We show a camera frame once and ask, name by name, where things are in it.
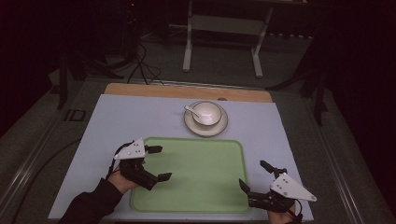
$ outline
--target white plate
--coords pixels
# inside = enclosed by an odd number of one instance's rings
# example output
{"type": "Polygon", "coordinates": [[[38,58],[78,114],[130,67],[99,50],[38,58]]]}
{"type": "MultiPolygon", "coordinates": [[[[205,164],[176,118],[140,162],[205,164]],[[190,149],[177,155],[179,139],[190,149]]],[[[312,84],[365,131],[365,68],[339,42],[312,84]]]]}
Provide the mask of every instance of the white plate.
{"type": "MultiPolygon", "coordinates": [[[[192,105],[190,105],[190,107],[194,107],[195,105],[197,105],[201,102],[204,102],[204,101],[195,102],[192,105]]],[[[184,112],[184,122],[186,123],[187,127],[190,130],[192,130],[194,133],[196,133],[202,137],[214,136],[214,135],[219,134],[222,131],[224,131],[224,129],[227,127],[227,123],[228,123],[227,112],[225,112],[223,107],[221,107],[220,105],[218,105],[214,102],[211,102],[211,103],[217,105],[221,110],[221,119],[218,123],[216,123],[214,125],[206,126],[203,124],[199,124],[198,122],[196,122],[194,120],[192,113],[190,111],[186,110],[184,112]]]]}

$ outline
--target human hand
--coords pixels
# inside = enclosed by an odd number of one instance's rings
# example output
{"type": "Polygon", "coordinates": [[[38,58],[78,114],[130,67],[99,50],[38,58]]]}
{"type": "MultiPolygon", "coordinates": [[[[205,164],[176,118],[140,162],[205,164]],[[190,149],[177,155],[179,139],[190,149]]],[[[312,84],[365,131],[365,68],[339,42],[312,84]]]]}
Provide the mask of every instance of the human hand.
{"type": "Polygon", "coordinates": [[[126,193],[129,189],[139,187],[139,185],[121,175],[119,166],[108,177],[107,181],[113,184],[122,194],[126,193]]]}
{"type": "MultiPolygon", "coordinates": [[[[290,208],[290,211],[295,213],[295,204],[290,208]]],[[[276,213],[276,212],[268,212],[268,219],[270,224],[284,224],[293,221],[293,216],[286,212],[286,213],[276,213]]]]}

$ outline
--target green tray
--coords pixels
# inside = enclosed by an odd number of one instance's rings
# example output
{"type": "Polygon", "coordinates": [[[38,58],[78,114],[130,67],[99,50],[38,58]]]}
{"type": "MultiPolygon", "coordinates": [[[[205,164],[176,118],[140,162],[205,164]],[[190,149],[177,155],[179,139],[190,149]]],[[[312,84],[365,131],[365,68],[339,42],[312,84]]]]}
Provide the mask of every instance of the green tray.
{"type": "Polygon", "coordinates": [[[131,206],[138,212],[245,213],[248,197],[238,179],[247,181],[239,142],[220,139],[145,139],[145,145],[162,146],[148,154],[145,169],[154,175],[173,173],[152,190],[133,190],[131,206]]]}

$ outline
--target metal leg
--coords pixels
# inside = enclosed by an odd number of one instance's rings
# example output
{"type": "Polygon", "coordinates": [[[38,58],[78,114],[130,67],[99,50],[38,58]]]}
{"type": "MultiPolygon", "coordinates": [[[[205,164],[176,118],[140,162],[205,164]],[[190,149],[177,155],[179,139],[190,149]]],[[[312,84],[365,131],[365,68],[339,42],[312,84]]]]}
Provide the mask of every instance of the metal leg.
{"type": "Polygon", "coordinates": [[[251,57],[253,59],[254,71],[256,73],[256,77],[257,78],[262,78],[263,77],[263,75],[262,75],[262,65],[260,63],[260,58],[259,58],[259,52],[260,52],[260,48],[262,47],[262,41],[265,38],[265,33],[267,31],[268,24],[270,22],[273,10],[274,9],[272,7],[270,7],[268,9],[267,16],[265,18],[265,21],[262,23],[262,29],[260,30],[259,41],[257,42],[256,47],[251,49],[251,57]]]}
{"type": "Polygon", "coordinates": [[[184,62],[183,62],[183,71],[189,72],[190,71],[190,64],[191,64],[191,32],[192,32],[192,0],[189,3],[189,18],[187,21],[187,45],[186,51],[184,53],[184,62]]]}

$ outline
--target white bowl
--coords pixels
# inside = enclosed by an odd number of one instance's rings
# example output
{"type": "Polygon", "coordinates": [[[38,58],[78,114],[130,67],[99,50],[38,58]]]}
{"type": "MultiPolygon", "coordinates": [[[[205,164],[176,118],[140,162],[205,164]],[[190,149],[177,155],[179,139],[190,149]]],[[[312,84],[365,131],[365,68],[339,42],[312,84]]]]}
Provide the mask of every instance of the white bowl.
{"type": "Polygon", "coordinates": [[[211,103],[211,102],[200,102],[193,107],[193,109],[198,112],[201,118],[198,118],[195,114],[192,114],[192,117],[197,123],[202,125],[210,126],[218,123],[221,119],[221,110],[220,108],[211,103]]]}

